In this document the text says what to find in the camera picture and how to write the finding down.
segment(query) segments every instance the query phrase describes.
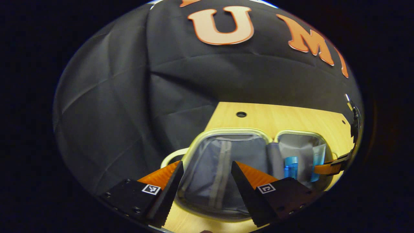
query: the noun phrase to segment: orange letter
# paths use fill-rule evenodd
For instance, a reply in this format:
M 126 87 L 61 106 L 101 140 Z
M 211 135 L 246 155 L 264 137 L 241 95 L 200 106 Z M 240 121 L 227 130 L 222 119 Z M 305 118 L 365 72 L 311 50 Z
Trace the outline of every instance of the orange letter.
M 289 46 L 291 46 L 293 49 L 307 53 L 309 49 L 303 43 L 305 40 L 313 55 L 316 56 L 320 49 L 319 57 L 331 66 L 334 65 L 334 61 L 332 60 L 331 53 L 329 52 L 328 46 L 325 43 L 325 39 L 321 35 L 313 30 L 311 30 L 309 34 L 293 19 L 279 14 L 276 15 L 285 21 L 290 30 L 290 33 L 292 34 L 292 40 L 288 42 Z
M 191 3 L 195 3 L 198 1 L 201 1 L 201 0 L 183 0 L 183 3 L 180 5 L 180 7 L 185 7 L 185 6 L 190 5 Z
M 345 64 L 345 60 L 342 57 L 341 53 L 335 48 L 335 50 L 337 51 L 338 55 L 339 55 L 339 59 L 341 59 L 341 64 L 342 64 L 342 74 L 344 74 L 344 76 L 346 78 L 349 78 L 348 75 L 348 70 L 347 70 L 347 65 Z
M 198 11 L 188 16 L 188 19 L 193 21 L 198 39 L 213 45 L 238 44 L 250 39 L 254 33 L 253 24 L 248 13 L 251 9 L 241 6 L 225 7 L 223 9 L 233 15 L 236 29 L 229 33 L 219 32 L 213 18 L 217 11 L 214 9 Z

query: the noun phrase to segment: blue tube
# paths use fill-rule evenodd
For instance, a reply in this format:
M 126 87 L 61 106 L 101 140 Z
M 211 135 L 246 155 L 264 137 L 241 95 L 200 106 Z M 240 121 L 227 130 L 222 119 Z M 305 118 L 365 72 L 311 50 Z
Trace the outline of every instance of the blue tube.
M 285 158 L 284 176 L 298 179 L 298 157 L 292 156 Z
M 314 173 L 316 165 L 322 165 L 325 161 L 326 144 L 315 146 L 313 150 L 313 166 L 312 166 L 312 177 L 311 182 L 315 182 L 319 179 L 319 174 Z

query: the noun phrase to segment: screw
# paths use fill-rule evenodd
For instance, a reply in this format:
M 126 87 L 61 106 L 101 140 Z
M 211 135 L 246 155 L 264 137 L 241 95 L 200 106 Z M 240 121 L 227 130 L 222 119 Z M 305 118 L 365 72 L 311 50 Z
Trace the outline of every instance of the screw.
M 141 213 L 141 209 L 140 208 L 138 208 L 138 207 L 134 207 L 134 211 L 135 211 L 135 213 L 137 213 L 137 214 L 139 214 L 139 213 Z

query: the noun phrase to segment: bag handle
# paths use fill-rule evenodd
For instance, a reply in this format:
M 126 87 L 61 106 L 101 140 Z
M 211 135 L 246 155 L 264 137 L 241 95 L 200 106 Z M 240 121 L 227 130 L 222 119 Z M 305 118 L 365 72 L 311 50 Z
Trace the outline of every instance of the bag handle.
M 161 168 L 166 167 L 173 158 L 179 155 L 185 155 L 187 151 L 188 151 L 188 148 L 185 148 L 185 149 L 174 151 L 173 153 L 169 154 L 167 157 L 165 157 L 164 160 L 162 160 Z

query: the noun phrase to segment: wooden table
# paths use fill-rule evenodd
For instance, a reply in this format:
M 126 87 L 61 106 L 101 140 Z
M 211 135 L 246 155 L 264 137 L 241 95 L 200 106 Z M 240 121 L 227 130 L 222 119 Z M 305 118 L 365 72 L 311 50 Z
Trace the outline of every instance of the wooden table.
M 240 118 L 236 115 L 237 112 L 245 112 L 247 115 Z M 260 129 L 273 139 L 282 130 L 318 133 L 329 144 L 334 158 L 348 153 L 354 146 L 350 134 L 351 127 L 342 114 L 316 109 L 220 102 L 205 130 L 233 127 Z M 326 190 L 335 184 L 342 173 L 333 177 L 331 185 Z M 237 223 L 220 222 L 189 213 L 176 203 L 171 207 L 164 228 L 176 233 L 200 233 L 204 230 L 213 233 L 248 233 L 259 229 L 251 219 Z

